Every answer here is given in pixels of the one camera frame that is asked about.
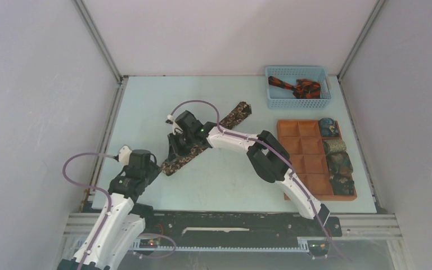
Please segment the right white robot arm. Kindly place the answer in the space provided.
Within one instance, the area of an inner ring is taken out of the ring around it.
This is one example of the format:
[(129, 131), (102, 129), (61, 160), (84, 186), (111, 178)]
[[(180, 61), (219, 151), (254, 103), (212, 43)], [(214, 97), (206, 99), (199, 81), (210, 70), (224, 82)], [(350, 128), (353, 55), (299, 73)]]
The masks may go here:
[(308, 233), (319, 235), (327, 228), (329, 209), (309, 192), (290, 162), (289, 153), (272, 133), (264, 130), (260, 134), (247, 134), (210, 121), (202, 124), (189, 111), (177, 118), (168, 115), (166, 123), (172, 126), (168, 134), (169, 154), (161, 165), (167, 176), (206, 149), (240, 152), (246, 155), (262, 180), (278, 185), (289, 197), (305, 218), (304, 226)]

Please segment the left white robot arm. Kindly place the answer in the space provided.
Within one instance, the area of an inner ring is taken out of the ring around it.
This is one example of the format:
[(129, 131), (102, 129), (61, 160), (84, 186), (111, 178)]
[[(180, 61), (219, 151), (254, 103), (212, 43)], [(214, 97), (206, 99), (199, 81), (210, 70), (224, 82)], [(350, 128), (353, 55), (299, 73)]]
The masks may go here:
[(98, 188), (105, 205), (85, 242), (71, 259), (62, 259), (58, 269), (117, 269), (131, 243), (154, 230), (153, 207), (137, 200), (161, 172), (156, 156), (124, 145), (112, 159), (123, 167), (108, 189)]

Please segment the brown floral tie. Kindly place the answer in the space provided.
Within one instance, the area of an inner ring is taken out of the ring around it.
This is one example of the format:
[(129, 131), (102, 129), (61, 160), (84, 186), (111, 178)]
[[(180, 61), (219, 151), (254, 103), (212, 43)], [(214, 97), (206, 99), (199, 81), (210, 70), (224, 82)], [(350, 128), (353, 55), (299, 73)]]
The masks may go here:
[[(224, 118), (221, 118), (221, 116), (217, 114), (217, 121), (215, 123), (213, 122), (213, 128), (221, 127), (232, 130), (234, 127), (238, 126), (243, 120), (249, 117), (251, 113), (251, 106), (247, 102), (241, 101)], [(173, 124), (173, 121), (175, 120), (176, 118), (173, 118), (172, 114), (170, 114), (168, 116), (168, 119), (166, 120), (168, 124), (172, 125), (171, 133), (177, 126), (176, 124)], [(168, 161), (168, 158), (166, 158), (161, 164), (161, 169), (166, 176), (171, 176), (207, 149), (210, 149), (210, 147), (195, 146), (191, 149), (189, 156), (182, 157), (174, 161)]]

